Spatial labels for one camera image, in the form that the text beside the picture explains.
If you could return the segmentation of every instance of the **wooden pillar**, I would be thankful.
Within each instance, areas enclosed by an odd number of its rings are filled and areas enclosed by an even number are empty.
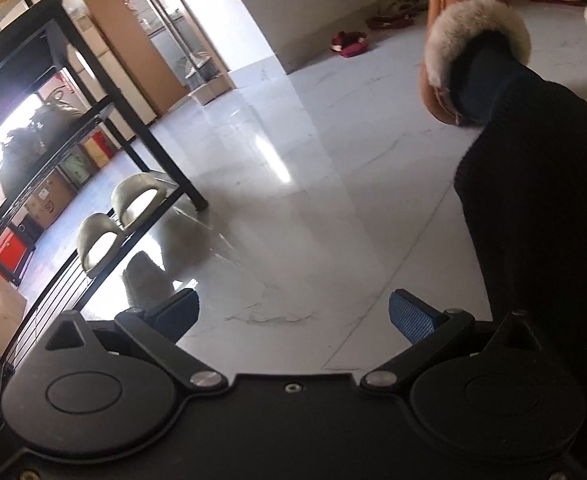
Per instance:
[[[123,0],[84,0],[113,55],[162,116],[188,91],[151,43],[137,17]]]

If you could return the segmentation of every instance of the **black pants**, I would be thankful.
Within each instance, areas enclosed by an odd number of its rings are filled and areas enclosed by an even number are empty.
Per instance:
[[[587,394],[587,103],[561,85],[516,79],[455,189],[494,319],[528,310]],[[576,449],[587,453],[587,423]]]

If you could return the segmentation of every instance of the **person's leg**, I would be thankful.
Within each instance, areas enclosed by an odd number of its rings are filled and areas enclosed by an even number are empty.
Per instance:
[[[521,63],[511,9],[447,1],[430,0],[421,92],[441,121],[486,124],[455,189],[494,320],[528,310],[587,395],[587,103]]]

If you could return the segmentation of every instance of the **glass door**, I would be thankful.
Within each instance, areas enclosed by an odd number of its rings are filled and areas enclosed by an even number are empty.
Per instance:
[[[178,80],[190,91],[220,72],[181,12],[180,0],[124,0]]]

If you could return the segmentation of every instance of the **bag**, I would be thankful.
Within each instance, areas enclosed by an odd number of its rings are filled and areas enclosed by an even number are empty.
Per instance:
[[[63,88],[56,88],[31,119],[30,127],[40,136],[45,150],[59,146],[60,138],[64,138],[70,126],[82,116],[82,112],[61,99]]]
[[[36,162],[45,149],[40,136],[32,128],[16,128],[8,133],[9,141],[2,146],[0,186],[5,196],[13,195],[27,184],[38,170]]]

